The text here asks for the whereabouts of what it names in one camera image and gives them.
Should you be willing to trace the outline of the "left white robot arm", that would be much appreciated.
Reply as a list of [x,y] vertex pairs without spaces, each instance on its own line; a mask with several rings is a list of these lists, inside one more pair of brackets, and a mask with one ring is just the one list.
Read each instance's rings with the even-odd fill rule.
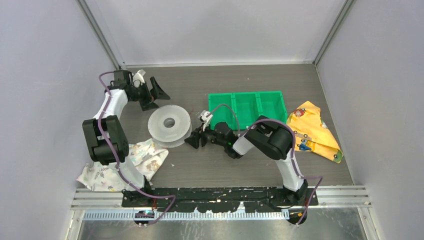
[[135,192],[135,202],[148,207],[154,199],[152,189],[147,177],[128,158],[130,146],[120,117],[129,102],[138,102],[142,111],[149,111],[158,109],[156,100],[170,100],[170,96],[155,77],[150,77],[150,84],[147,84],[143,70],[135,73],[123,69],[111,71],[113,79],[105,83],[102,78],[108,74],[104,72],[98,76],[104,88],[100,110],[82,123],[89,156],[93,162],[110,167],[123,181],[125,191]]

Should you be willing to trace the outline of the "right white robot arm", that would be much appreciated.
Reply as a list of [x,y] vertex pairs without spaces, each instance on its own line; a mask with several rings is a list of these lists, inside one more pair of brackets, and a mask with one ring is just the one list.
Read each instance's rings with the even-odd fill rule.
[[306,197],[308,183],[297,164],[295,133],[279,120],[261,115],[240,135],[236,135],[226,122],[217,123],[214,129],[203,122],[184,142],[195,149],[207,143],[221,146],[232,159],[240,159],[251,149],[258,149],[275,161],[287,202],[299,205]]

